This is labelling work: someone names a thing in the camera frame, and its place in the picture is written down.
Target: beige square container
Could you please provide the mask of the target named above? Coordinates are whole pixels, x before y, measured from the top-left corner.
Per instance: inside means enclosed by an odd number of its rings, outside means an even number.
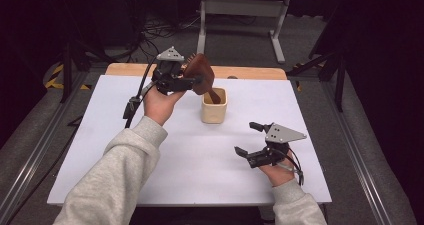
[[[227,92],[224,88],[212,88],[221,98],[221,103],[214,104],[209,93],[202,95],[202,122],[222,123],[227,111]]]

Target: white tabletop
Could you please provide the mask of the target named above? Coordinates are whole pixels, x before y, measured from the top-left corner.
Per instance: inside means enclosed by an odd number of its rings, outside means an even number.
[[[108,142],[124,128],[122,115],[141,77],[100,77],[81,126],[50,192],[47,203],[63,204],[70,189],[99,160]],[[222,124],[200,120],[201,97],[188,91],[165,124],[168,138],[160,146],[158,165],[142,188],[139,206],[243,206],[274,203],[271,184],[257,168],[234,152],[265,147],[265,133],[249,122],[275,122],[306,134],[290,142],[305,175],[305,192],[318,203],[331,202],[330,193],[289,81],[215,79],[228,93]],[[140,120],[140,106],[132,127]]]

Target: gray sweatshirt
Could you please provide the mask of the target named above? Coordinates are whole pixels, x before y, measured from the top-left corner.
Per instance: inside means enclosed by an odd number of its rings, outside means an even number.
[[[54,224],[129,224],[167,132],[148,117],[121,131],[69,192]],[[313,197],[292,180],[272,189],[276,224],[325,224]]]

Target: person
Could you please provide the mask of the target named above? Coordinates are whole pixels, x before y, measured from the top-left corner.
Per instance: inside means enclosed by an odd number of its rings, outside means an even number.
[[[144,98],[144,116],[107,145],[103,157],[72,188],[54,224],[129,224],[138,194],[159,160],[162,127],[185,92],[168,96],[153,87]],[[262,166],[275,196],[277,224],[325,224],[313,197],[305,194],[290,172]]]

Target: brown wooden brush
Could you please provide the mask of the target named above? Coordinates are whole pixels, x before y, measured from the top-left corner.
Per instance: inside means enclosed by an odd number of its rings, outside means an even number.
[[[206,58],[202,53],[193,54],[187,59],[187,66],[184,69],[183,77],[194,78],[202,77],[201,83],[196,83],[193,85],[193,91],[197,95],[202,95],[204,93],[209,93],[211,96],[212,102],[214,104],[220,104],[221,98],[218,94],[212,89],[213,81],[215,79],[215,74]]]

